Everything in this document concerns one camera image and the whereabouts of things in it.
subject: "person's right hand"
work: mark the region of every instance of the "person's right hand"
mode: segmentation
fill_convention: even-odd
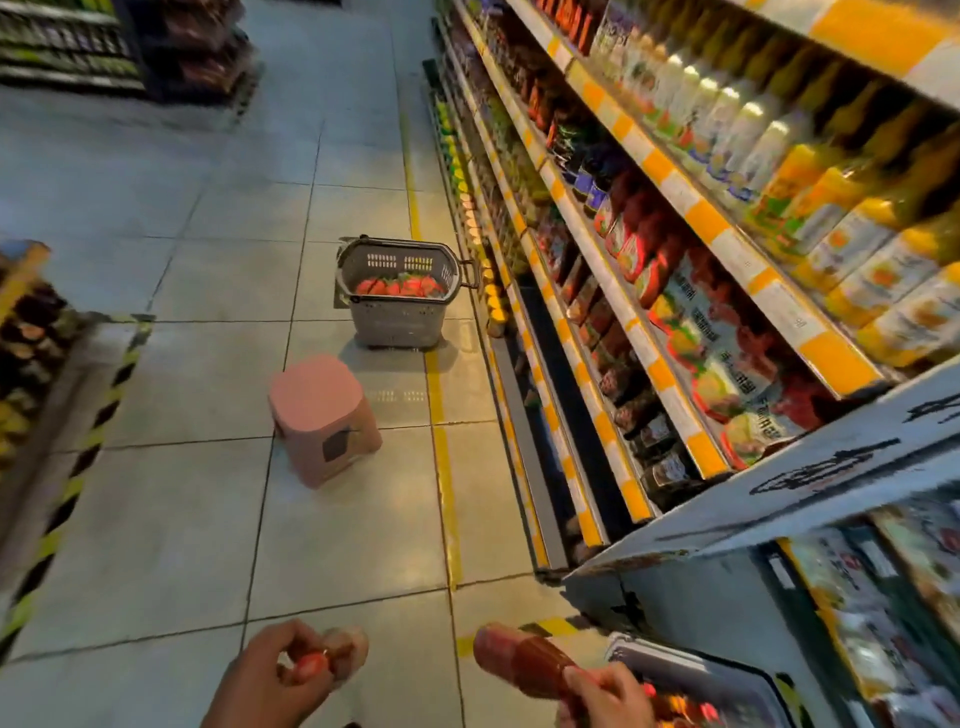
[[[564,680],[570,691],[583,701],[590,728],[654,728],[654,709],[634,674],[623,663],[581,670],[568,667]],[[557,709],[557,728],[577,728],[569,706]]]

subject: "stool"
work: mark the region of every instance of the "stool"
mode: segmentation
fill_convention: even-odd
[[[308,488],[383,445],[360,382],[336,356],[311,356],[278,374],[269,399],[290,462]]]

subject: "purple label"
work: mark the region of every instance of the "purple label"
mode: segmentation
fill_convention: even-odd
[[[607,199],[607,193],[604,192],[600,187],[596,185],[596,182],[590,188],[590,194],[587,196],[586,205],[592,210],[600,209],[600,206],[603,205],[604,200]]]
[[[577,181],[573,183],[573,188],[577,190],[580,194],[586,197],[590,193],[590,189],[593,187],[593,176],[584,172],[583,169],[577,174]]]

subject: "hand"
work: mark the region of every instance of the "hand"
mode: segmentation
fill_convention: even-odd
[[[227,668],[201,728],[297,728],[333,690],[334,675],[297,674],[277,662],[296,662],[328,645],[299,619],[265,627]]]
[[[623,663],[581,670],[568,667],[564,680],[570,691],[583,701],[590,728],[654,728],[654,709],[634,674]],[[561,702],[557,728],[576,728],[577,719]]]

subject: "crate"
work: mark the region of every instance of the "crate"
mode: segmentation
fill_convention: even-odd
[[[441,243],[393,240],[361,235],[341,238],[347,245],[337,258],[337,281],[347,293],[357,341],[366,347],[429,349],[440,341],[446,307],[461,285],[477,287],[467,280],[473,264],[458,260]],[[403,273],[432,276],[446,289],[442,298],[375,296],[352,293],[369,278],[397,278]]]

